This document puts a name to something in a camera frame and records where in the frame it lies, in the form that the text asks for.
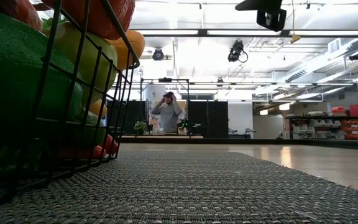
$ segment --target floor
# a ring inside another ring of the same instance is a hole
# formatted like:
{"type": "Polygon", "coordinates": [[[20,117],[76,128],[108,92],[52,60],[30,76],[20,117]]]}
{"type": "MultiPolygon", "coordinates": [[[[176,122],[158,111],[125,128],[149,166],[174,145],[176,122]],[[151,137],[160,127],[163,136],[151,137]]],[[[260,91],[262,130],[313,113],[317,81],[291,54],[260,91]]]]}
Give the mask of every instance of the floor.
{"type": "Polygon", "coordinates": [[[121,150],[240,152],[358,190],[358,150],[353,149],[279,145],[123,144],[121,150]]]}

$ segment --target gray shirt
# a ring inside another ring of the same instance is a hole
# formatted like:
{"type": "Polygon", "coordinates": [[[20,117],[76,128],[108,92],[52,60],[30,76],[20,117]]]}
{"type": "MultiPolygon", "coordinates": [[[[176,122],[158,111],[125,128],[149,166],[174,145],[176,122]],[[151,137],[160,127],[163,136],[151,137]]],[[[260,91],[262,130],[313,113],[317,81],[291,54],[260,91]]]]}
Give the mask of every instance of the gray shirt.
{"type": "Polygon", "coordinates": [[[178,116],[181,114],[182,110],[180,109],[177,102],[172,102],[170,105],[155,105],[152,110],[152,114],[160,115],[160,126],[163,128],[163,131],[175,131],[177,130],[178,116]]]}

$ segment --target green fruit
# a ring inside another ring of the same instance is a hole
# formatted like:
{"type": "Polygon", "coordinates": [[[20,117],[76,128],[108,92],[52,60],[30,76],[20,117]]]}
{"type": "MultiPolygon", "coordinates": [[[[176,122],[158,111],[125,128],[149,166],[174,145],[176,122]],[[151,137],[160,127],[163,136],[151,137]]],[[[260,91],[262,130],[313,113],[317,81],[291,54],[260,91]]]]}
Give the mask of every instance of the green fruit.
{"type": "MultiPolygon", "coordinates": [[[[0,14],[0,123],[16,124],[28,121],[41,76],[47,37],[28,25],[0,14]]],[[[73,72],[73,64],[58,49],[53,50],[52,62],[73,72]]],[[[49,68],[44,92],[38,107],[38,117],[60,119],[67,102],[71,80],[49,68]]],[[[81,112],[82,87],[76,83],[68,119],[81,112]]]]}
{"type": "MultiPolygon", "coordinates": [[[[44,34],[49,35],[50,28],[45,29],[44,34]]],[[[117,66],[117,52],[114,46],[112,46],[109,42],[100,38],[94,34],[88,33],[88,35],[92,38],[97,46],[102,48],[102,51],[113,60],[115,66],[117,66]]],[[[76,29],[71,23],[64,22],[63,24],[59,24],[57,27],[57,33],[55,38],[55,44],[59,46],[59,49],[62,49],[67,57],[75,63],[75,59],[77,57],[78,46],[80,44],[81,32],[76,29]]],[[[83,80],[91,84],[94,68],[96,66],[96,59],[98,56],[98,50],[96,47],[87,39],[85,39],[83,46],[83,53],[81,54],[80,67],[79,72],[83,78],[83,80]]],[[[101,91],[104,91],[104,87],[107,82],[107,77],[109,73],[109,61],[101,56],[98,73],[96,75],[95,87],[101,91]]],[[[114,83],[114,79],[116,77],[116,71],[112,68],[109,82],[109,89],[114,83]]],[[[88,96],[90,93],[90,88],[88,86],[83,85],[84,95],[83,95],[83,106],[86,106],[88,101],[88,96]]],[[[92,94],[92,103],[102,98],[102,94],[96,91],[93,91],[92,94]]]]}
{"type": "MultiPolygon", "coordinates": [[[[74,119],[74,122],[81,123],[85,115],[85,110],[82,109],[80,115],[76,119],[74,119]]],[[[98,116],[93,114],[92,112],[88,112],[88,115],[86,117],[86,123],[87,124],[93,124],[93,126],[85,126],[82,128],[78,125],[67,125],[66,132],[65,132],[65,140],[74,146],[80,146],[80,147],[94,147],[99,145],[104,140],[104,135],[106,134],[106,130],[103,127],[103,125],[100,123],[100,127],[98,128],[98,132],[96,134],[96,140],[94,144],[93,142],[93,135],[96,132],[96,124],[98,122],[98,116]]]]}

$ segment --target shelf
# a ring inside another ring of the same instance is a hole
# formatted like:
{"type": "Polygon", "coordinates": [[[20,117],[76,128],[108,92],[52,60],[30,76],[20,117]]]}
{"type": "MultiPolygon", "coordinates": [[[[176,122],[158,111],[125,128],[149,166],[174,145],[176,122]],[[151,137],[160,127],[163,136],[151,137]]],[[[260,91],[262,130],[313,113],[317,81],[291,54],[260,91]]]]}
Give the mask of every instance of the shelf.
{"type": "Polygon", "coordinates": [[[358,116],[287,116],[285,119],[358,119],[358,116]]]}

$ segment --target black backdrop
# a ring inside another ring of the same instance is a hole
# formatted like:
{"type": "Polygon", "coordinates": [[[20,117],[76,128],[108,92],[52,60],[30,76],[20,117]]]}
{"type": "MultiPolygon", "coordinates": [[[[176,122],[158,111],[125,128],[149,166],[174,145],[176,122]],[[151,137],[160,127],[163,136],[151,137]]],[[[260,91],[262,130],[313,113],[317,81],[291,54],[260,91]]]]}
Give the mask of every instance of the black backdrop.
{"type": "MultiPolygon", "coordinates": [[[[110,126],[116,125],[117,105],[118,105],[118,103],[116,102],[114,104],[114,108],[112,111],[112,120],[111,121],[107,120],[107,123],[110,126]]],[[[108,101],[108,115],[110,113],[111,106],[112,106],[112,101],[108,101]]],[[[145,101],[128,101],[127,108],[128,108],[127,116],[126,116],[126,120],[124,123],[123,131],[124,131],[124,134],[135,134],[134,125],[135,125],[136,121],[142,121],[145,119],[146,102],[145,101]]],[[[119,122],[118,122],[119,125],[122,124],[122,119],[124,117],[124,110],[121,110],[120,113],[121,114],[119,116],[119,122]]]]}
{"type": "Polygon", "coordinates": [[[188,108],[189,121],[205,125],[204,137],[227,138],[229,114],[226,101],[191,101],[188,108]]]}
{"type": "MultiPolygon", "coordinates": [[[[111,110],[112,101],[108,101],[108,114],[111,110]]],[[[110,126],[115,126],[117,108],[113,110],[113,119],[107,121],[110,126]]],[[[129,101],[127,117],[124,125],[125,134],[135,134],[134,125],[136,121],[145,119],[145,101],[129,101]]],[[[191,123],[205,126],[203,136],[205,138],[227,138],[229,131],[228,112],[226,101],[190,101],[188,105],[188,119],[191,123]]],[[[124,117],[124,110],[121,111],[119,124],[124,117]]]]}

